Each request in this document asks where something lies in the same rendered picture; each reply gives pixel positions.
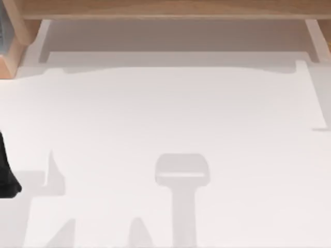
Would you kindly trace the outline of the pale wooden cupboard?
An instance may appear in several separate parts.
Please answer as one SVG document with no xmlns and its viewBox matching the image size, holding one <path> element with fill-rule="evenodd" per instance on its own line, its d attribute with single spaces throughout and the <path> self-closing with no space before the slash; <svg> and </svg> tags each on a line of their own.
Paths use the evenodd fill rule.
<svg viewBox="0 0 331 248">
<path fill-rule="evenodd" d="M 0 0 L 0 41 L 19 68 L 49 29 L 33 76 L 130 67 L 288 73 L 295 55 L 331 72 L 331 0 Z"/>
</svg>

